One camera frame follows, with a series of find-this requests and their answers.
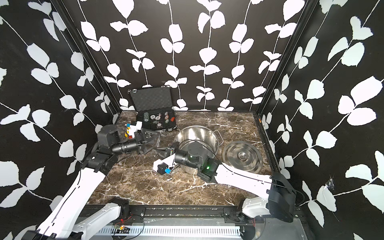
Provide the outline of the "stainless steel pot lid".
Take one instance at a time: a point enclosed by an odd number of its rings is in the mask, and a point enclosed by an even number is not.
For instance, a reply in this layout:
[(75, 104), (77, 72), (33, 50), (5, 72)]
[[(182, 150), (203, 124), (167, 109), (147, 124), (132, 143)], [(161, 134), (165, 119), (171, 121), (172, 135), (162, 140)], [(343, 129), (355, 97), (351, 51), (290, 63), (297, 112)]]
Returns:
[(258, 174), (263, 168), (260, 151), (244, 141), (233, 141), (222, 150), (222, 162), (245, 172)]

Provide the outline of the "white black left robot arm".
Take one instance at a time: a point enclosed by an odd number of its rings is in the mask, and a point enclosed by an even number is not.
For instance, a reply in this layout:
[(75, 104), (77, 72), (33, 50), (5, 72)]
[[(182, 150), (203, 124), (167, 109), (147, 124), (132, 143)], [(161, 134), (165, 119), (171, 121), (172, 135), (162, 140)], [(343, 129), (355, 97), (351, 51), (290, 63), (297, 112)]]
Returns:
[(94, 151), (84, 160), (68, 192), (36, 230), (24, 233), (24, 240), (89, 240), (108, 223), (129, 217), (129, 203), (118, 200), (106, 204), (86, 220), (76, 222), (95, 189), (118, 162), (119, 155), (147, 154), (157, 146), (161, 132), (141, 129), (134, 138), (122, 142), (118, 126), (107, 125), (101, 128), (97, 137)]

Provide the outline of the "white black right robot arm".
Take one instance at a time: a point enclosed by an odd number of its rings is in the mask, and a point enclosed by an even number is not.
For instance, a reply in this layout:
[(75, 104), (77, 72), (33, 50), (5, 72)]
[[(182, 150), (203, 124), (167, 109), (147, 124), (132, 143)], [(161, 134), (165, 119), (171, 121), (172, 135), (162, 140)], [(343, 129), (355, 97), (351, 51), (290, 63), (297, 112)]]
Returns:
[(241, 215), (250, 219), (271, 215), (283, 222), (293, 222), (297, 192), (284, 175), (259, 175), (236, 169), (211, 158), (212, 152), (197, 141), (188, 144), (185, 150), (179, 146), (174, 142), (166, 148), (156, 148), (161, 158), (154, 162), (153, 170), (164, 175), (170, 174), (176, 165), (196, 169), (197, 176), (206, 183), (228, 185), (255, 195), (243, 201)]

